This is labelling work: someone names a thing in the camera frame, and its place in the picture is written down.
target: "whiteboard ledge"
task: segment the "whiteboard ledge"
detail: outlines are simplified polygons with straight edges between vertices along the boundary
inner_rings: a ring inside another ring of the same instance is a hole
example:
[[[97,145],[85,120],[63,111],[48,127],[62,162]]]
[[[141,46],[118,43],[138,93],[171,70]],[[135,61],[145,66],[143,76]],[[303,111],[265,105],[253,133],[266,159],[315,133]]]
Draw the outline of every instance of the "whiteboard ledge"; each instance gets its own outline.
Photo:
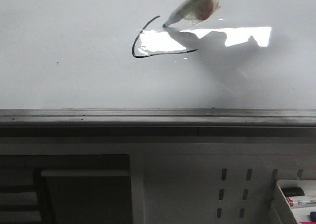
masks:
[[[0,109],[0,127],[316,127],[316,110]]]

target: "marker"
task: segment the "marker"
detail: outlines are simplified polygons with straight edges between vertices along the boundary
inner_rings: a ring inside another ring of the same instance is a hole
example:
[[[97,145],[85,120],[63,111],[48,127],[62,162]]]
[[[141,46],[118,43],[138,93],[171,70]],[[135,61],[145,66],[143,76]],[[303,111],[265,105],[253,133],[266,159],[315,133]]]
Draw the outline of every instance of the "marker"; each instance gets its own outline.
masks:
[[[311,212],[310,216],[311,216],[311,221],[316,222],[316,212]]]
[[[166,28],[182,19],[190,20],[196,25],[208,19],[217,9],[218,0],[186,0],[171,13],[162,27]]]
[[[291,208],[304,208],[316,206],[316,195],[295,196],[285,198]]]
[[[283,192],[285,197],[294,197],[294,196],[304,196],[305,195],[303,189],[300,187],[282,188],[281,191]]]

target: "white surface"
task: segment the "white surface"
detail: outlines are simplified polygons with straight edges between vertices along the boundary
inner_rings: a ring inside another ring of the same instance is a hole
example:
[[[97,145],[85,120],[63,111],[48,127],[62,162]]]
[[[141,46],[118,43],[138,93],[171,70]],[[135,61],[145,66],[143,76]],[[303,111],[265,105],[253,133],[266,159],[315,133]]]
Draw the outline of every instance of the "white surface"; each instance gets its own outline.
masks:
[[[315,108],[315,0],[221,0],[170,33],[198,51],[134,58],[182,1],[0,0],[0,108]]]

